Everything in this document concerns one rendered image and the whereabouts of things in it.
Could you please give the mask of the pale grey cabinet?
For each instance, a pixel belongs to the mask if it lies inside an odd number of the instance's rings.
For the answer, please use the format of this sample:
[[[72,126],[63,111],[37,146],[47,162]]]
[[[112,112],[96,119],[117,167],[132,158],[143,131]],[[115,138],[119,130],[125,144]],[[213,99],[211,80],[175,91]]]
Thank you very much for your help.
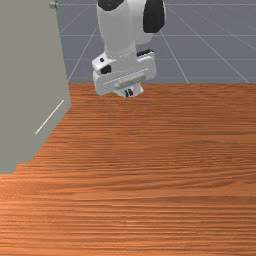
[[[57,0],[0,0],[0,174],[33,159],[71,106]]]

